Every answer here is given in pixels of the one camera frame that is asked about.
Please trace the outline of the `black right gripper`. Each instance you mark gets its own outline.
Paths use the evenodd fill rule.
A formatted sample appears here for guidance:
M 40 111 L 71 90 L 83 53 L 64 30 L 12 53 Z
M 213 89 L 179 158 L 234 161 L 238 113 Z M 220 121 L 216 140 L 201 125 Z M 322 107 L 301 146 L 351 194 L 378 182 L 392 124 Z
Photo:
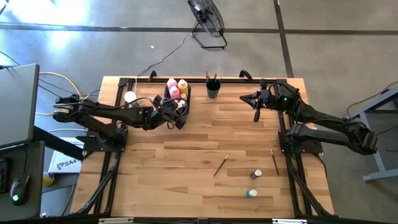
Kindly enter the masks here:
M 274 110 L 276 108 L 276 97 L 271 93 L 270 89 L 267 88 L 267 84 L 267 80 L 261 79 L 259 91 L 239 97 L 240 100 L 246 100 L 246 103 L 255 109 L 254 122 L 259 121 L 262 108 L 269 110 Z

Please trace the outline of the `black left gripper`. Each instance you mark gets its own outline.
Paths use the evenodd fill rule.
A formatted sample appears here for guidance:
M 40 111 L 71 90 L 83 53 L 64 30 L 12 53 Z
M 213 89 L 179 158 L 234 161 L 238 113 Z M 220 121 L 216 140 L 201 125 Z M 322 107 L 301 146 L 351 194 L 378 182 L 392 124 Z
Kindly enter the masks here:
M 170 99 L 167 104 L 163 102 L 163 98 L 157 95 L 153 100 L 154 111 L 150 114 L 149 129 L 156 129 L 164 123 L 169 129 L 182 129 L 185 126 L 184 121 L 188 119 L 190 107 L 185 105 L 180 114 L 180 119 L 173 112 L 173 108 L 179 107 L 180 98 Z

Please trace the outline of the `large yellow paint bottle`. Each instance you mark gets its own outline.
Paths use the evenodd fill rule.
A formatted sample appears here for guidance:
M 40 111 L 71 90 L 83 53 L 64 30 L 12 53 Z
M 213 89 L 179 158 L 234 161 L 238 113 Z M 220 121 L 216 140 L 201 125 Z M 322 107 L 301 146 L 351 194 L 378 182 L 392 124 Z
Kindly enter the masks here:
M 178 81 L 178 89 L 181 95 L 182 94 L 185 94 L 185 96 L 189 95 L 188 83 L 184 79 L 180 79 Z

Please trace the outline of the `teal ribbed cup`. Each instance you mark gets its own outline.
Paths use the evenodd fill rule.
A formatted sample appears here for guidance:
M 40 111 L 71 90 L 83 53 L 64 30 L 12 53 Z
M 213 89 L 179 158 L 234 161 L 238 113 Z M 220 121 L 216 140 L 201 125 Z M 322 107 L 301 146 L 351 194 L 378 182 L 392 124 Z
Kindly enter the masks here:
M 209 98 L 216 98 L 220 88 L 221 82 L 219 81 L 219 79 L 217 79 L 216 82 L 213 82 L 213 79 L 211 79 L 210 84 L 206 82 L 207 95 Z

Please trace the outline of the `black floor fan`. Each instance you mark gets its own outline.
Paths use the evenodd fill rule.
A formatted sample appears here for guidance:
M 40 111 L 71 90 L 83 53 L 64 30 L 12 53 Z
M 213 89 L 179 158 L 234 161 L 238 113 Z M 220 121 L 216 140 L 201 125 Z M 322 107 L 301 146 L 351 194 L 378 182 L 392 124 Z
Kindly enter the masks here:
M 213 0 L 187 0 L 190 10 L 195 17 L 195 25 L 191 31 L 192 38 L 203 49 L 225 49 L 228 45 L 224 37 L 224 21 Z M 195 36 L 194 30 L 201 25 L 204 31 L 213 38 L 222 38 L 224 45 L 205 46 Z

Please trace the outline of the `white SA4 box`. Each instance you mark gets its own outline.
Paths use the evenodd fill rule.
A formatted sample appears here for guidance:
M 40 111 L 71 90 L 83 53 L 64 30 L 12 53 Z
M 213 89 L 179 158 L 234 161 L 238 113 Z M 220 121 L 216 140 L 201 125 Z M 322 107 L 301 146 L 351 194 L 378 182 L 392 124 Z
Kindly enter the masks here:
M 81 171 L 81 161 L 67 156 L 62 152 L 54 151 L 48 168 L 52 174 L 78 174 Z

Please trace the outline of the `black diagonal desk bar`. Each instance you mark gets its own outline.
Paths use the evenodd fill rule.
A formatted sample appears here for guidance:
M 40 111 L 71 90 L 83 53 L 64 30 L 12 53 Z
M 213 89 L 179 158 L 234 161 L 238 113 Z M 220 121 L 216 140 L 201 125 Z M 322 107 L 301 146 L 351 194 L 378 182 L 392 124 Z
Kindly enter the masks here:
M 33 141 L 43 141 L 46 147 L 79 161 L 84 158 L 83 149 L 36 126 L 34 127 Z

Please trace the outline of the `yellow roll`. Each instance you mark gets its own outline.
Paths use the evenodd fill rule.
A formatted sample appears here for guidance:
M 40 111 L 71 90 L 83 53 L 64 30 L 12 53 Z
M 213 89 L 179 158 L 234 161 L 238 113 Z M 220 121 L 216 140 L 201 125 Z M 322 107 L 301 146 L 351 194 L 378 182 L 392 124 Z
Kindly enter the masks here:
M 55 177 L 52 173 L 43 172 L 43 186 L 50 187 L 55 181 Z

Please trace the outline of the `black desk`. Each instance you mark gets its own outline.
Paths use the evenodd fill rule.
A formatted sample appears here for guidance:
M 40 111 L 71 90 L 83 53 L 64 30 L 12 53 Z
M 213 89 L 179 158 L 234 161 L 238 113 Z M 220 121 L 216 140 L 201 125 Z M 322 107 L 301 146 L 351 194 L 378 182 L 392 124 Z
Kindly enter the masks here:
M 8 192 L 0 194 L 0 224 L 24 222 L 38 218 L 42 200 L 42 173 L 44 168 L 44 142 L 37 141 L 0 150 L 0 158 L 10 158 Z M 10 189 L 14 179 L 29 174 L 29 199 L 20 206 L 11 202 Z

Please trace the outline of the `black computer mouse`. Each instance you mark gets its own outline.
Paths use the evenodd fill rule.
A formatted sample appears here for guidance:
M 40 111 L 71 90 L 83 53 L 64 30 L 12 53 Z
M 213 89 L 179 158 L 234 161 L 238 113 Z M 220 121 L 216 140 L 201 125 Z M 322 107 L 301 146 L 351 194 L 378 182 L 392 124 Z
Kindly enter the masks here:
M 10 189 L 11 202 L 15 206 L 25 204 L 29 199 L 29 174 L 21 174 L 12 182 Z

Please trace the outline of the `black keyboard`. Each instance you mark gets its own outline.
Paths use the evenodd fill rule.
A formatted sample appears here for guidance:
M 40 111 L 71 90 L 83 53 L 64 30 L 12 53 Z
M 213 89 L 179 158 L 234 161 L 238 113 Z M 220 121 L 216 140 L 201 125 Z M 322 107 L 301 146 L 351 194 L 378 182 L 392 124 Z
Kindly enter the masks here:
M 10 165 L 10 158 L 0 158 L 0 194 L 8 192 Z

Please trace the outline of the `black aluminium table frame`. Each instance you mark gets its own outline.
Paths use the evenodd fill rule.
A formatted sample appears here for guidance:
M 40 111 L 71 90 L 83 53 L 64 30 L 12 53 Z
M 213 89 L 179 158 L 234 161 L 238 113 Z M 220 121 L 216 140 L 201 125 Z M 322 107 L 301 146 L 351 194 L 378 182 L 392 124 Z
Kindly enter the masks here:
M 239 97 L 258 89 L 257 78 L 224 78 L 214 99 L 202 78 L 189 83 L 190 112 L 182 129 L 129 129 L 116 183 L 106 187 L 114 193 L 111 215 L 292 218 L 293 191 L 278 137 L 289 119 L 264 110 L 254 122 L 252 108 Z M 262 175 L 252 179 L 256 169 Z M 246 197 L 248 189 L 257 197 Z

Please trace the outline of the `silver aluminium bracket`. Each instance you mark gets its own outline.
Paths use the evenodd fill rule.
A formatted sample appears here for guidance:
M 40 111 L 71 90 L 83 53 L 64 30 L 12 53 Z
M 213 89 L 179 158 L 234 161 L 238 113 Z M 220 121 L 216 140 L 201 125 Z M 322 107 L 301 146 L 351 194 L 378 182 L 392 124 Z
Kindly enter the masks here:
M 110 217 L 100 218 L 98 224 L 129 224 L 134 223 L 134 219 L 130 217 Z
M 302 219 L 273 218 L 272 224 L 308 224 L 308 223 L 307 220 L 302 220 Z

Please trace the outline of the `grey metal desk frame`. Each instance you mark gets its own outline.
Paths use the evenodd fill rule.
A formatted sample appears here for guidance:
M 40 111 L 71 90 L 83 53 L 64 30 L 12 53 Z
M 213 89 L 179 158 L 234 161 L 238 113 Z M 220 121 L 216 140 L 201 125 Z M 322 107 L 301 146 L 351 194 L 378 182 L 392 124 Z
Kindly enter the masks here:
M 348 120 L 360 121 L 377 135 L 377 168 L 363 175 L 365 182 L 398 177 L 398 86 L 387 88 L 370 102 L 347 112 Z

